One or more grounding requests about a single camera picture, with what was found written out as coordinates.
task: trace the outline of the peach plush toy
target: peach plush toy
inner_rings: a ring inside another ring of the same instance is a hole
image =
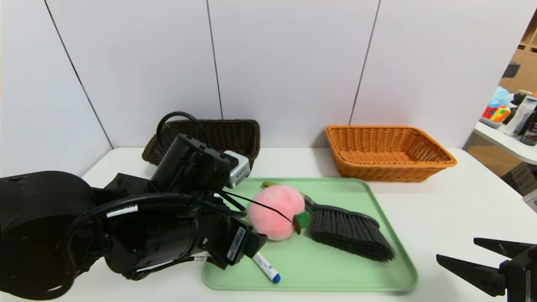
[[[304,212],[304,198],[297,189],[288,185],[273,185],[265,188],[253,198],[266,206],[275,208],[293,220]],[[248,210],[253,227],[258,233],[266,234],[270,240],[285,240],[293,234],[293,224],[277,212],[252,204]]]

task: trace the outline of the brush bristles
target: brush bristles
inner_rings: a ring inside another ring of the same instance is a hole
[[[387,262],[394,259],[394,251],[379,228],[359,215],[313,209],[308,232],[319,243],[371,260]]]

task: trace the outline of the brush handle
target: brush handle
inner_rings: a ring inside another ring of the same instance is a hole
[[[263,182],[263,184],[261,184],[261,186],[263,188],[267,188],[267,187],[273,186],[273,185],[279,185],[279,183]],[[376,227],[380,228],[379,222],[376,219],[374,219],[373,217],[369,216],[369,215],[365,215],[365,214],[360,213],[360,212],[349,211],[349,210],[346,210],[346,209],[341,208],[341,207],[336,207],[336,206],[331,206],[331,205],[320,205],[320,204],[315,203],[313,201],[313,199],[311,199],[306,194],[304,194],[302,192],[300,192],[300,194],[302,194],[302,196],[304,197],[304,203],[306,205],[306,211],[308,211],[308,213],[310,213],[310,214],[312,214],[313,211],[316,211],[316,210],[335,211],[335,212],[340,212],[340,213],[342,213],[344,215],[355,215],[355,216],[360,216],[362,218],[368,219],[372,223],[374,223],[376,225]]]

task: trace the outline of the marker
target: marker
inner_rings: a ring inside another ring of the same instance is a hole
[[[257,253],[252,258],[256,263],[257,266],[267,275],[267,277],[272,281],[272,283],[276,284],[280,282],[280,274],[276,271],[276,269],[267,261],[261,253]]]

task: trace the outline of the white table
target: white table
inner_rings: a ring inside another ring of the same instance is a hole
[[[537,215],[520,195],[460,149],[449,149],[456,167],[423,183],[369,183],[419,274],[407,293],[214,291],[201,279],[202,263],[184,263],[134,282],[99,260],[57,301],[266,301],[266,302],[491,302],[491,298],[436,263],[443,254],[497,267],[504,257],[473,245],[473,237],[537,242]],[[85,176],[103,187],[121,172],[149,178],[155,167],[142,148],[109,152]],[[338,177],[328,149],[262,148],[251,177]],[[2,302],[19,300],[3,294]],[[506,297],[496,298],[506,301]]]
[[[519,141],[520,137],[512,137],[503,134],[500,130],[491,128],[482,122],[477,122],[472,135],[477,134],[491,143],[500,146],[502,149],[520,159],[521,161],[537,164],[537,146],[528,146]],[[473,137],[470,136],[468,143],[464,149],[468,150],[471,147]]]

